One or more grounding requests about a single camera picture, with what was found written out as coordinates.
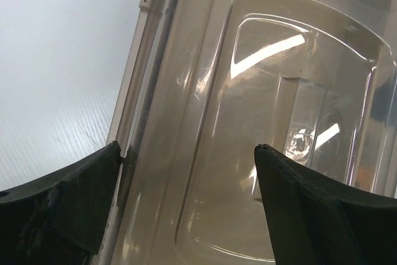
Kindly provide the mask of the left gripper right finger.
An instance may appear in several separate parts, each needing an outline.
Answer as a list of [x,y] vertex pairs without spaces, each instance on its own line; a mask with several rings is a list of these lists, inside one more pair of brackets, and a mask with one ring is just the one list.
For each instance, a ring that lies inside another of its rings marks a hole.
[[396,264],[396,199],[254,149],[276,264]]

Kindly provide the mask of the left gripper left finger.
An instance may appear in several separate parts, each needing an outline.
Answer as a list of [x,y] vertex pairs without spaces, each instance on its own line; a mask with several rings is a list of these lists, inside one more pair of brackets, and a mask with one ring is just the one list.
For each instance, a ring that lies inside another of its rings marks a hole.
[[121,163],[114,141],[1,191],[1,264],[89,264],[102,243]]

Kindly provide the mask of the beige tool box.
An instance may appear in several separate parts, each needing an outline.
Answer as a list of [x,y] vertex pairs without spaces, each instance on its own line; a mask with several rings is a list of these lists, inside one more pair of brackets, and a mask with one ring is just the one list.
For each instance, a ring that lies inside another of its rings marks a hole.
[[95,264],[273,264],[267,143],[396,195],[396,0],[141,0]]

